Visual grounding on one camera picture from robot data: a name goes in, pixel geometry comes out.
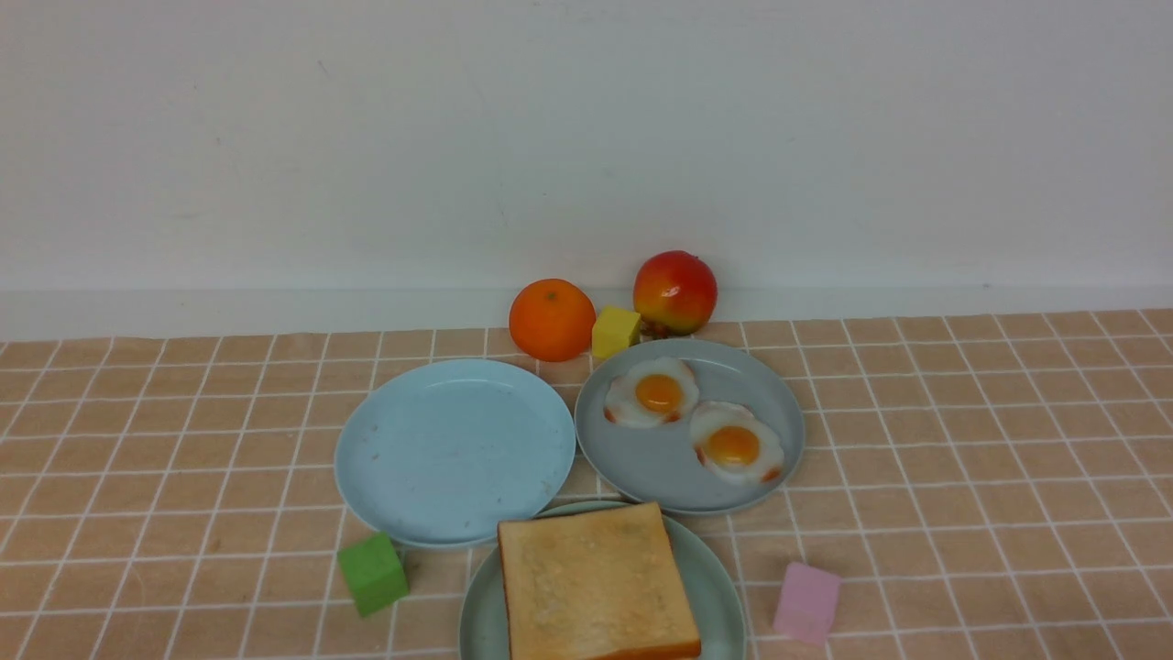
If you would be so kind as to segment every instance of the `pink cube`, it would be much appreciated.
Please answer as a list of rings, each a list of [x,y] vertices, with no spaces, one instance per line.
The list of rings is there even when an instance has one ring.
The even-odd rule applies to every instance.
[[[778,599],[774,631],[807,644],[827,644],[842,581],[839,576],[792,562]]]

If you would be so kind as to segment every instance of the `apple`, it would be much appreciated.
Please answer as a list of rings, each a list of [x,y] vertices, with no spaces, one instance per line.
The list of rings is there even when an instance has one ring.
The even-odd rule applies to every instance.
[[[662,252],[639,267],[632,301],[644,334],[691,335],[713,314],[717,278],[705,261],[684,250]]]

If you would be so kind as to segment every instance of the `white wall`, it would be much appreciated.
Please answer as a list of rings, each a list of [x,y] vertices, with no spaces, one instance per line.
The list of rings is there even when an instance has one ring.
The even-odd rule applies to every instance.
[[[1173,285],[1168,0],[0,0],[0,290]]]

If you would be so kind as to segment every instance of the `gray plate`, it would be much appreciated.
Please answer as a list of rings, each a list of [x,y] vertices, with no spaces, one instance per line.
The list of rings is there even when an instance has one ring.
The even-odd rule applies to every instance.
[[[551,509],[538,518],[629,506],[582,502]],[[684,525],[664,518],[672,556],[684,580],[692,617],[700,628],[701,660],[745,660],[745,614],[728,573],[713,551]],[[509,620],[501,581],[501,553],[494,549],[468,584],[460,611],[461,660],[509,660]]]
[[[678,358],[697,375],[700,401],[750,407],[782,441],[782,475],[766,484],[735,487],[706,470],[689,441],[689,417],[656,429],[625,429],[603,417],[611,380],[633,365]],[[728,513],[765,499],[789,478],[802,458],[806,429],[791,389],[765,365],[738,349],[698,340],[663,340],[632,347],[591,374],[575,408],[578,444],[586,461],[615,490],[637,502],[685,516]]]

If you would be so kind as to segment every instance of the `bread slice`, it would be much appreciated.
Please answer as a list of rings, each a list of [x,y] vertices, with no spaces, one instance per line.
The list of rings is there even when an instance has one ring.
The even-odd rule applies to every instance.
[[[658,504],[497,525],[511,660],[700,655]]]

